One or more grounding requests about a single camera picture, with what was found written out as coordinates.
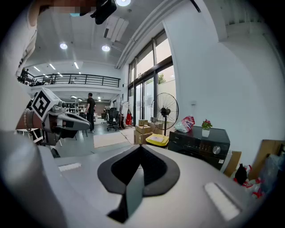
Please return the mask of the black bag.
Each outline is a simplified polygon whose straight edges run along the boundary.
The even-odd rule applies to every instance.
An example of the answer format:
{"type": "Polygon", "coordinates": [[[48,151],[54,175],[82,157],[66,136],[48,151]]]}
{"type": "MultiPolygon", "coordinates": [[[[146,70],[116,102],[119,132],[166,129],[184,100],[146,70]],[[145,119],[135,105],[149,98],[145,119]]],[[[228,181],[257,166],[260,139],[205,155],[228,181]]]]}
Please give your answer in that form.
{"type": "Polygon", "coordinates": [[[240,164],[239,168],[237,169],[234,177],[234,181],[240,185],[243,185],[247,179],[247,171],[243,164],[240,164]]]}

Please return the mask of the row of strip ceiling lights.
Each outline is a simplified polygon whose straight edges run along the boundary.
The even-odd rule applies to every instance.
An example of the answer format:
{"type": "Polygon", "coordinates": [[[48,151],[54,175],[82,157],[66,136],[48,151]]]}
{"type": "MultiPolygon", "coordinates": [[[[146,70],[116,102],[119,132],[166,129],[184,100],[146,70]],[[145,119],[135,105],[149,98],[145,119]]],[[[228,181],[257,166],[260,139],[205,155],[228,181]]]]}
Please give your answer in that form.
{"type": "Polygon", "coordinates": [[[79,73],[82,72],[82,61],[70,62],[60,61],[52,63],[44,63],[39,65],[29,66],[29,72],[33,76],[49,75],[49,74],[65,74],[65,73],[79,73]]]}

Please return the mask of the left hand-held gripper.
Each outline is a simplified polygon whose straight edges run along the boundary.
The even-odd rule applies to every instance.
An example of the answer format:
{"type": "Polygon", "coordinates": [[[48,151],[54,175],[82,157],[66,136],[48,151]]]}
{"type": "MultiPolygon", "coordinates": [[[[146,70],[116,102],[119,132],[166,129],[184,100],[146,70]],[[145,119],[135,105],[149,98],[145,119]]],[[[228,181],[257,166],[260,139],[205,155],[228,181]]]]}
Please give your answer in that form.
{"type": "Polygon", "coordinates": [[[44,134],[42,145],[55,146],[60,141],[60,131],[88,130],[90,122],[83,117],[66,112],[65,102],[51,90],[42,88],[32,102],[32,110],[41,121],[44,134]]]}

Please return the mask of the black washing machine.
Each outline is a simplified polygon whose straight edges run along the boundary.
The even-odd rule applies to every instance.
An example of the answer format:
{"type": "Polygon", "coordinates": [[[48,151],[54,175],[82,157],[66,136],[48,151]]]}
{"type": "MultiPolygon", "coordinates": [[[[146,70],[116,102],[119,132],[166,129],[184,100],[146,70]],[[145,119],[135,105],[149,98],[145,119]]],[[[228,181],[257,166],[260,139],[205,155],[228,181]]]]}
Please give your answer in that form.
{"type": "Polygon", "coordinates": [[[199,126],[187,133],[175,130],[169,134],[169,150],[201,159],[218,170],[224,165],[229,148],[230,140],[223,129],[211,128],[208,137],[202,136],[199,126]]]}

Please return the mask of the small leaning cardboard sheet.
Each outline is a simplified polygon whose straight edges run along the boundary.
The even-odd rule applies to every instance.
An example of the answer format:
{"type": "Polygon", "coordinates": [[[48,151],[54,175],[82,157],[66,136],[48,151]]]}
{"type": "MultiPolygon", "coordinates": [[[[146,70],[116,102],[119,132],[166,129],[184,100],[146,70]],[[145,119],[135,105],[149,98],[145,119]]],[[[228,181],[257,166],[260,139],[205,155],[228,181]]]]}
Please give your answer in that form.
{"type": "Polygon", "coordinates": [[[241,158],[242,152],[241,151],[232,151],[231,158],[224,170],[224,174],[227,177],[231,177],[233,172],[237,169],[239,166],[240,158],[241,158]]]}

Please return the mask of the large glass window wall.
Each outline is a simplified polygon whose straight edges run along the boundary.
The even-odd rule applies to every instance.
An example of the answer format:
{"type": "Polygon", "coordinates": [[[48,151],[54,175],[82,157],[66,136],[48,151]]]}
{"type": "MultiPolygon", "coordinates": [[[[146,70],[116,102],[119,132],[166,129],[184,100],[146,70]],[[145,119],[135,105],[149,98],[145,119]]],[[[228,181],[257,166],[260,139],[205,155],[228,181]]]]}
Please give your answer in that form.
{"type": "Polygon", "coordinates": [[[174,66],[165,30],[151,38],[129,64],[128,102],[133,126],[140,119],[150,121],[155,115],[157,108],[152,103],[160,93],[176,97],[174,66]]]}

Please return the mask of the black balcony railing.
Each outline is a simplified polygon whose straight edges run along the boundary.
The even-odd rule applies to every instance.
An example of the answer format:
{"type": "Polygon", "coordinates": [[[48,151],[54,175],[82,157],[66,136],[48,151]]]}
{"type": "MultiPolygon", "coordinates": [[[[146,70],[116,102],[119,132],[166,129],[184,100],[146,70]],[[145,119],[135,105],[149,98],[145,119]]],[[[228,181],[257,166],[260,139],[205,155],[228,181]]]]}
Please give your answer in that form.
{"type": "Polygon", "coordinates": [[[23,70],[21,75],[17,77],[20,83],[33,86],[44,85],[61,85],[61,84],[79,84],[79,85],[92,85],[92,86],[107,86],[118,88],[120,79],[116,77],[108,77],[93,74],[75,74],[75,73],[53,73],[33,76],[31,73],[23,70]]]}

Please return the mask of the flat cardboard sheet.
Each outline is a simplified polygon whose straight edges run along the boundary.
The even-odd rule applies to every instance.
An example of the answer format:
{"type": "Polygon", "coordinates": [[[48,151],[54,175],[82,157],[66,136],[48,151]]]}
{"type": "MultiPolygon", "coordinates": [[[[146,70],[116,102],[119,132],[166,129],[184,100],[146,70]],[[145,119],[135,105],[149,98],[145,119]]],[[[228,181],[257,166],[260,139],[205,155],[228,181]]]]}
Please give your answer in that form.
{"type": "Polygon", "coordinates": [[[94,148],[129,142],[134,144],[134,128],[119,130],[114,133],[94,135],[94,148]]]}

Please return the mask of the black standing fan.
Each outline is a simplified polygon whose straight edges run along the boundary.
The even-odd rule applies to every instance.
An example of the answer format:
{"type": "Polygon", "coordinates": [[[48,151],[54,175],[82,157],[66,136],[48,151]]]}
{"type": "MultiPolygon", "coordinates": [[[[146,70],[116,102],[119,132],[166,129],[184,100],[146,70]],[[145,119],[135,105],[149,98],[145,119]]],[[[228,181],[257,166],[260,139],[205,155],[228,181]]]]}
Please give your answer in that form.
{"type": "Polygon", "coordinates": [[[174,96],[169,93],[160,93],[151,104],[151,122],[161,129],[166,136],[168,129],[172,128],[179,115],[179,106],[174,96]]]}

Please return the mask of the teal detergent refill bag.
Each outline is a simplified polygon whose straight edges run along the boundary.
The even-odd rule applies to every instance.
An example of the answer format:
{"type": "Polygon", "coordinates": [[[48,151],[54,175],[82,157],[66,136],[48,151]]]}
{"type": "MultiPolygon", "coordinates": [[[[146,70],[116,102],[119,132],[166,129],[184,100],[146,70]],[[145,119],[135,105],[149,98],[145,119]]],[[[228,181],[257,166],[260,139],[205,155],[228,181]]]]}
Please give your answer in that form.
{"type": "Polygon", "coordinates": [[[195,125],[195,119],[193,116],[186,116],[177,124],[175,124],[174,128],[183,133],[188,133],[192,130],[192,127],[195,125]]]}

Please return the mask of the large leaning cardboard sheet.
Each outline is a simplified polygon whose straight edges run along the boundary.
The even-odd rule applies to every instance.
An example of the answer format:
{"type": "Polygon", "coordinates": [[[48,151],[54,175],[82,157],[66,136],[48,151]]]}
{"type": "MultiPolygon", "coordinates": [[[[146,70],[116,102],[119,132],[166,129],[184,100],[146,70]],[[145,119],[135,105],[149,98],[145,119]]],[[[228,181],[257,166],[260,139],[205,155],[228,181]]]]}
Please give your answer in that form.
{"type": "Polygon", "coordinates": [[[256,155],[252,169],[248,174],[248,179],[257,179],[258,175],[265,164],[265,160],[271,155],[280,155],[280,149],[285,146],[285,140],[263,139],[259,151],[256,155]]]}

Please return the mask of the white ceiling air conditioner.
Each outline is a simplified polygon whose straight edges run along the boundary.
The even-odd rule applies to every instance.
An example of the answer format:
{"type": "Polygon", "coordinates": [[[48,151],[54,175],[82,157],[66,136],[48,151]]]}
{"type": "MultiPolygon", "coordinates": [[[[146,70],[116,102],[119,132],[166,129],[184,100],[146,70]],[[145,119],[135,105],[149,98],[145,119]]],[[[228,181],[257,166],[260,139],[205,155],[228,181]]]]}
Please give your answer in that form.
{"type": "Polygon", "coordinates": [[[121,38],[129,24],[128,20],[117,16],[109,16],[106,20],[103,37],[110,39],[112,43],[121,41],[121,38]]]}

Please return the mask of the black office chair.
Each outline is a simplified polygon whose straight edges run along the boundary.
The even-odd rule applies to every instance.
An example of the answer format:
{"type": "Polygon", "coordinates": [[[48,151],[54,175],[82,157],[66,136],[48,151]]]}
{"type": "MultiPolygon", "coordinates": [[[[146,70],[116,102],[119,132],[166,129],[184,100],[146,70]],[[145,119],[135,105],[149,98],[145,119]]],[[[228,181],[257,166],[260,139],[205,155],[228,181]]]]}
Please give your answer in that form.
{"type": "Polygon", "coordinates": [[[118,129],[118,115],[119,111],[117,111],[116,108],[110,108],[107,118],[107,131],[110,129],[114,129],[116,131],[118,129]]]}

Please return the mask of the red flower plant white pot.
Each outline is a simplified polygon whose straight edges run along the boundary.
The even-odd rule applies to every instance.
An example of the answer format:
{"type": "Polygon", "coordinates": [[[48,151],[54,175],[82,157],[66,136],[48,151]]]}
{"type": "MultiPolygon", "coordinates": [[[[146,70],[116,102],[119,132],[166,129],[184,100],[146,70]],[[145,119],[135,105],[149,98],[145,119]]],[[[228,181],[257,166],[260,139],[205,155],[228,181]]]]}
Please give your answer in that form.
{"type": "Polygon", "coordinates": [[[202,137],[207,138],[210,134],[210,129],[212,128],[212,124],[209,120],[205,119],[202,123],[202,137]]]}

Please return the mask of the clear plastic bag red print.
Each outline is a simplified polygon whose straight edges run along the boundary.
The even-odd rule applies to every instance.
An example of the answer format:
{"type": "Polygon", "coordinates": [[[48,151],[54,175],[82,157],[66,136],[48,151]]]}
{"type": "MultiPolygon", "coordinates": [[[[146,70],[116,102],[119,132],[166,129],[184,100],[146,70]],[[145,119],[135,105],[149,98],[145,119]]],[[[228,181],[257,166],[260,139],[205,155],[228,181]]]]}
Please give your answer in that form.
{"type": "MultiPolygon", "coordinates": [[[[247,171],[247,176],[249,174],[249,172],[252,170],[252,167],[250,165],[244,166],[246,168],[247,171]]],[[[235,173],[236,173],[237,169],[233,172],[233,174],[231,175],[231,179],[234,181],[234,177],[235,177],[235,173]]],[[[262,180],[260,177],[258,177],[257,179],[252,179],[249,180],[248,178],[246,179],[246,181],[244,182],[243,185],[241,185],[244,190],[253,198],[261,198],[262,196],[265,195],[265,192],[261,189],[262,183],[264,182],[264,180],[262,180]]]]}

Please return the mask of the person's left forearm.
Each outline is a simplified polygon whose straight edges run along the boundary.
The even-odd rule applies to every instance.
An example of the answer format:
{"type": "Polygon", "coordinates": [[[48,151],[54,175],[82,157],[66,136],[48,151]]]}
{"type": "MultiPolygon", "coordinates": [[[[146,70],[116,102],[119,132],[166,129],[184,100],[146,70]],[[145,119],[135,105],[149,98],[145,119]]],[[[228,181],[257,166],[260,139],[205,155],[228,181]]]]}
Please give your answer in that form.
{"type": "Polygon", "coordinates": [[[42,129],[42,122],[33,110],[25,109],[16,129],[30,130],[32,128],[42,129]]]}

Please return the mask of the black bin yellow lid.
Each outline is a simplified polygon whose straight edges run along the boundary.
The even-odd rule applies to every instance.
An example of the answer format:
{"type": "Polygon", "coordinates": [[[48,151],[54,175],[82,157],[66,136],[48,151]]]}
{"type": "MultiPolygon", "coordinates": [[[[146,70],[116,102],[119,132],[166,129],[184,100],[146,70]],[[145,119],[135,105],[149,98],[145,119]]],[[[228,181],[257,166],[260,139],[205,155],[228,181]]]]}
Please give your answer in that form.
{"type": "Polygon", "coordinates": [[[146,143],[148,145],[167,148],[169,143],[169,137],[162,134],[152,134],[146,138],[146,143]]]}

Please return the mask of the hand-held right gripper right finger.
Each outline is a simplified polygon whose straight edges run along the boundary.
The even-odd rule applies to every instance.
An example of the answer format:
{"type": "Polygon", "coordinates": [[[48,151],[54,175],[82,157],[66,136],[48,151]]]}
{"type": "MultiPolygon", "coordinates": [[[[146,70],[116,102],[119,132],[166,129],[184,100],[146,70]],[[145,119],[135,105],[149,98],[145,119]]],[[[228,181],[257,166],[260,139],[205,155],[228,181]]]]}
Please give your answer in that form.
{"type": "Polygon", "coordinates": [[[146,197],[127,221],[127,228],[242,228],[260,201],[208,163],[159,147],[180,169],[166,194],[146,197]]]}

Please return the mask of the blue-grey plastic storage bag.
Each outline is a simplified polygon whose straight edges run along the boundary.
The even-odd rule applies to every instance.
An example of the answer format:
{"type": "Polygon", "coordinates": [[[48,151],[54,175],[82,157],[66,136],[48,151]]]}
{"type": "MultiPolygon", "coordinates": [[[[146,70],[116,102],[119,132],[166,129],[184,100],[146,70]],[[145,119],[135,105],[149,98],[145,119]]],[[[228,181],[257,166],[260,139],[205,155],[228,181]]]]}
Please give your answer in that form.
{"type": "Polygon", "coordinates": [[[269,155],[259,173],[261,193],[266,195],[273,190],[281,174],[285,171],[285,154],[269,155]]]}

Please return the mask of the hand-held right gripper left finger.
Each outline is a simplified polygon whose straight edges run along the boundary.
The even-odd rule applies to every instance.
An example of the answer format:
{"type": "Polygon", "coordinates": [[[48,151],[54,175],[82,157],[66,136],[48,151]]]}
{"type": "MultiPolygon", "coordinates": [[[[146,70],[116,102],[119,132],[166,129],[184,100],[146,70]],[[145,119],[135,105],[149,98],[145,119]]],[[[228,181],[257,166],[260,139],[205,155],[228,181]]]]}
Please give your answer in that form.
{"type": "Polygon", "coordinates": [[[44,175],[60,206],[52,228],[142,228],[138,218],[120,223],[108,217],[122,195],[108,192],[98,178],[101,163],[130,149],[55,159],[48,148],[39,147],[44,175]]]}

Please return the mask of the person's torso white shirt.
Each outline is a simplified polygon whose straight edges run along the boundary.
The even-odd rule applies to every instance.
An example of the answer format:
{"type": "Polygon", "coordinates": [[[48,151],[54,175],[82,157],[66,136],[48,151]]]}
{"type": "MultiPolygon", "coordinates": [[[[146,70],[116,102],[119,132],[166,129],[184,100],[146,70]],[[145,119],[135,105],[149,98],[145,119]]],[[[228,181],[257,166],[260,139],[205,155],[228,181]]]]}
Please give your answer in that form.
{"type": "Polygon", "coordinates": [[[15,130],[30,96],[17,80],[35,49],[37,25],[31,25],[32,4],[16,18],[0,44],[0,130],[15,130]]]}

